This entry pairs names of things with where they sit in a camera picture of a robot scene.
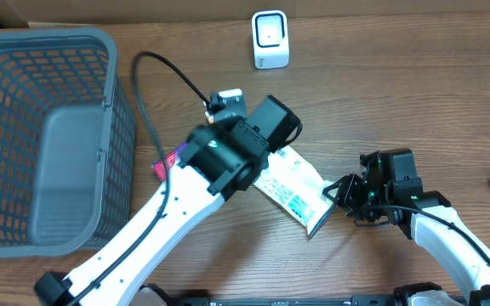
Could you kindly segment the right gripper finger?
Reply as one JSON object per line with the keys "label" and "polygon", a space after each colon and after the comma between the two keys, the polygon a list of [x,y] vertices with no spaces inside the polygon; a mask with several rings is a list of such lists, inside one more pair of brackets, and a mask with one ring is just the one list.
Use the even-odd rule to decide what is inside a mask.
{"label": "right gripper finger", "polygon": [[319,220],[314,224],[314,227],[308,232],[309,237],[313,237],[318,230],[326,223],[330,215],[335,211],[337,205],[333,204],[330,208],[319,218]]}
{"label": "right gripper finger", "polygon": [[339,187],[342,185],[343,179],[339,179],[335,182],[325,181],[325,185],[322,189],[322,194],[327,198],[335,198],[338,194]]}

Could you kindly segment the yellow snack bag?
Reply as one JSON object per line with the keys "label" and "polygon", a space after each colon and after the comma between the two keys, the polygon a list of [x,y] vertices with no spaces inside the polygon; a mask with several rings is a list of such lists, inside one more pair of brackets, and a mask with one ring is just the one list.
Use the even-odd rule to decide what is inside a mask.
{"label": "yellow snack bag", "polygon": [[268,168],[254,182],[258,190],[305,227],[307,236],[333,205],[322,194],[324,185],[325,180],[318,171],[290,145],[270,153]]}

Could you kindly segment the purple red snack pouch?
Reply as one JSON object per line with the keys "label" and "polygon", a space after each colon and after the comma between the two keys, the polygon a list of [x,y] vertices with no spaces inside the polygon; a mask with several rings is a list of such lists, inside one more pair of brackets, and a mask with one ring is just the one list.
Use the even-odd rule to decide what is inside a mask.
{"label": "purple red snack pouch", "polygon": [[182,143],[178,147],[176,147],[171,152],[167,153],[165,156],[165,161],[157,160],[155,163],[151,165],[152,172],[156,174],[156,176],[164,182],[166,180],[166,174],[164,170],[164,166],[167,166],[170,169],[175,164],[180,161],[180,153],[185,149],[187,143]]}

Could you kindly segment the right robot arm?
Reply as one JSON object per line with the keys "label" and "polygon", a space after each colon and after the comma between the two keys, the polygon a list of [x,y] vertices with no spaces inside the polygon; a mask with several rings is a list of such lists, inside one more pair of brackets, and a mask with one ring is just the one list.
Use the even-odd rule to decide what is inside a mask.
{"label": "right robot arm", "polygon": [[410,149],[360,156],[362,172],[326,186],[322,194],[358,226],[386,217],[446,271],[469,305],[490,305],[490,249],[462,222],[440,192],[426,191]]}

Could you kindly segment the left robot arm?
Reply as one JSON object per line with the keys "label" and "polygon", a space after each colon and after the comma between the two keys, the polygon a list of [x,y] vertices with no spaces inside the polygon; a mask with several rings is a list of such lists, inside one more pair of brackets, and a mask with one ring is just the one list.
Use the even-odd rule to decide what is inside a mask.
{"label": "left robot arm", "polygon": [[128,305],[171,250],[233,194],[246,190],[270,154],[294,141],[300,119],[269,95],[250,116],[195,127],[152,198],[93,257],[64,275],[45,273],[44,305]]}

